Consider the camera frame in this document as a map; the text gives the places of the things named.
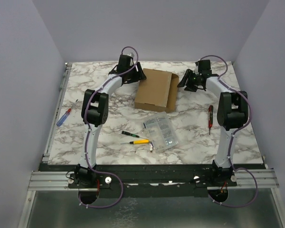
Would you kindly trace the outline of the brown cardboard express box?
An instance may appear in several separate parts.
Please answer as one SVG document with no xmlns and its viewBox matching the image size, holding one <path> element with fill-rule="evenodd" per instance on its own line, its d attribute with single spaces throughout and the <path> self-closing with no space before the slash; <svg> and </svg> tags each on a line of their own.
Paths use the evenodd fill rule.
<svg viewBox="0 0 285 228">
<path fill-rule="evenodd" d="M 172 72 L 148 68 L 143 72 L 146 79 L 139 82 L 134 107 L 154 112 L 174 112 L 179 76 Z"/>
</svg>

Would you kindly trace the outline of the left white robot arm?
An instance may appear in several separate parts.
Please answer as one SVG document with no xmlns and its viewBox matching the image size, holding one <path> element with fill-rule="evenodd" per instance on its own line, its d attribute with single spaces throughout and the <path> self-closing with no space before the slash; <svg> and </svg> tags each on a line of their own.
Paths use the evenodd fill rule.
<svg viewBox="0 0 285 228">
<path fill-rule="evenodd" d="M 98 138 L 108 118 L 110 96 L 124 84 L 145 79 L 142 67 L 138 61 L 134 61 L 133 54 L 121 54 L 107 79 L 98 88 L 85 91 L 81 112 L 85 124 L 84 147 L 79 162 L 81 168 L 89 169 L 96 165 Z"/>
</svg>

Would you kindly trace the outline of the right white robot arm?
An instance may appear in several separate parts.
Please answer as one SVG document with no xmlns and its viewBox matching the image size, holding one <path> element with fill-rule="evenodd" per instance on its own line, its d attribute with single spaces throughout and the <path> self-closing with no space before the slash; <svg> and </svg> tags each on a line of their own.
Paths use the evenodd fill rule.
<svg viewBox="0 0 285 228">
<path fill-rule="evenodd" d="M 218 98 L 217 122 L 220 126 L 220 141 L 214 166 L 218 169 L 230 169 L 234 154 L 234 142 L 237 132 L 249 124 L 248 102 L 245 91 L 237 91 L 221 80 L 221 76 L 212 73 L 211 61 L 201 59 L 195 62 L 195 69 L 187 69 L 178 87 L 186 91 L 209 90 Z"/>
</svg>

